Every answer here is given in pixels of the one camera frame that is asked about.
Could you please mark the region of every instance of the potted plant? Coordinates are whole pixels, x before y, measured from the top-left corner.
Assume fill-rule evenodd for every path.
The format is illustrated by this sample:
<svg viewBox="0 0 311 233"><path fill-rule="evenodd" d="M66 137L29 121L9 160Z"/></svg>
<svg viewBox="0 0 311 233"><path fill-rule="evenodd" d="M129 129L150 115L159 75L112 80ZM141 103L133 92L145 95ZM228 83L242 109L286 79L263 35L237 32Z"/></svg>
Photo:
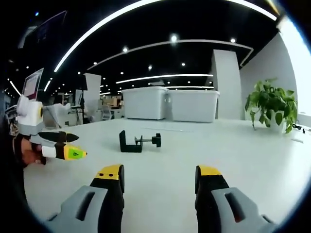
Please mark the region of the potted plant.
<svg viewBox="0 0 311 233"><path fill-rule="evenodd" d="M277 128L277 131L282 131L283 124L286 124L286 133L289 133L297 120L297 102L294 91L273 87L275 80L258 81L255 91L247 97L245 110L251 116L254 129L255 114L260 113L261 124L274 130Z"/></svg>

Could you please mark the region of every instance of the white flower pot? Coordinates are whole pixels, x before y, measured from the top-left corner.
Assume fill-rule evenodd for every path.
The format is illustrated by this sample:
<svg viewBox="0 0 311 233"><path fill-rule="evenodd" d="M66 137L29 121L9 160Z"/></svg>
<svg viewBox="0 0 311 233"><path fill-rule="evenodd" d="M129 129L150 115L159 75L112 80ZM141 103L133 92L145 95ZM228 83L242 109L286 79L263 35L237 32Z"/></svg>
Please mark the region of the white flower pot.
<svg viewBox="0 0 311 233"><path fill-rule="evenodd" d="M282 134L285 132L285 124L284 124L284 119L282 120L281 124L278 125L276 123L276 114L277 113L282 113L282 116L284 115L283 111L277 111L276 113L272 110L271 111L271 131L277 133L277 134Z"/></svg>

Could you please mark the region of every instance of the green label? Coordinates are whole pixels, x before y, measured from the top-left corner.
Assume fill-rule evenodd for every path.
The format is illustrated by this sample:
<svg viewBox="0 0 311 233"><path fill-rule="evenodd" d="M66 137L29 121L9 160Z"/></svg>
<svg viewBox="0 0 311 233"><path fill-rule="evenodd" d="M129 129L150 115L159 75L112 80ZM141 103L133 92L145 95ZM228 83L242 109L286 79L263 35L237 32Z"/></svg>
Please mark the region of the green label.
<svg viewBox="0 0 311 233"><path fill-rule="evenodd" d="M81 159L83 157L83 152L80 150L69 149L68 158L70 159Z"/></svg>

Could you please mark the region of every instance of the white table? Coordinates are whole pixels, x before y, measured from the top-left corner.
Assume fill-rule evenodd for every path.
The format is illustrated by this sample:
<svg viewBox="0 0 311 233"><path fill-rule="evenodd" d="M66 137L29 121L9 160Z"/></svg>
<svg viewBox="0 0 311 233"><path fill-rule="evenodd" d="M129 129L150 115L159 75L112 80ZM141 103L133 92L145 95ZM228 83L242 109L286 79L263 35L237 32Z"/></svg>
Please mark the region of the white table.
<svg viewBox="0 0 311 233"><path fill-rule="evenodd" d="M144 143L142 153L121 153L119 133L134 136L161 133L162 147ZM66 128L80 136L76 145L87 158L25 169L25 189L33 211L45 219L82 185L89 185L102 167L125 168L125 233L197 232L194 208L195 167L218 168L231 187L250 197L275 222L281 222L301 196L311 172L309 135L275 135L249 121L217 120L212 124L117 119Z"/></svg>

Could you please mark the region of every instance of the robotic arm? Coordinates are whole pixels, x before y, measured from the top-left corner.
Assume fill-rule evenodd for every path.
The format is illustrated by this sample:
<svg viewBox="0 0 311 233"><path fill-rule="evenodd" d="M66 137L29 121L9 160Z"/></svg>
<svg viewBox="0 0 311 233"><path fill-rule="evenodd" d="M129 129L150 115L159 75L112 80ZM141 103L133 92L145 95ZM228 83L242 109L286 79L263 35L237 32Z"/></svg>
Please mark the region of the robotic arm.
<svg viewBox="0 0 311 233"><path fill-rule="evenodd" d="M86 157L86 152L69 142L79 137L63 131L43 131L42 103L21 95L17 103L19 133L30 137L30 142L42 146L42 155L48 158L76 160Z"/></svg>

